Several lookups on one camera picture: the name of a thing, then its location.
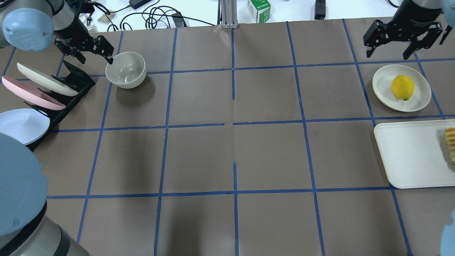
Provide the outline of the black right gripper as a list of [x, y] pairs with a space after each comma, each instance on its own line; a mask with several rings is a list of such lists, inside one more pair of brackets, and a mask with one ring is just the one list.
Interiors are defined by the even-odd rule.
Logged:
[[443, 29], [437, 18], [442, 14], [438, 0], [403, 0], [392, 20], [382, 23], [375, 20], [363, 36], [366, 57], [389, 42], [408, 42], [403, 59], [408, 60], [419, 49], [431, 48]]

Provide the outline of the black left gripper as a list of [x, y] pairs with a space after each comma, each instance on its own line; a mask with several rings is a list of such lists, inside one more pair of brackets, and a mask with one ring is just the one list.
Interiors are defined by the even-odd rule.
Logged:
[[81, 52], [100, 55], [109, 65], [113, 63], [112, 44], [102, 35], [91, 37], [86, 26], [76, 16], [66, 28], [54, 31], [54, 35], [54, 45], [64, 55], [75, 57], [81, 64], [86, 63], [86, 57]]

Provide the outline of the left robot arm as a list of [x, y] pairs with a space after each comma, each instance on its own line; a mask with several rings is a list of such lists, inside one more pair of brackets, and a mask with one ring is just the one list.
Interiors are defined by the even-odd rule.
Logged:
[[[95, 5], [90, 0], [2, 0], [1, 47], [39, 52], [53, 43], [82, 64], [83, 52], [112, 64], [112, 45], [104, 36], [90, 36], [79, 18], [81, 13], [92, 13]], [[47, 216], [47, 178], [33, 153], [96, 84], [80, 68], [63, 64], [69, 74], [58, 78], [17, 63], [20, 73], [48, 91], [1, 77], [1, 83], [28, 105], [1, 113], [2, 256], [89, 255]]]

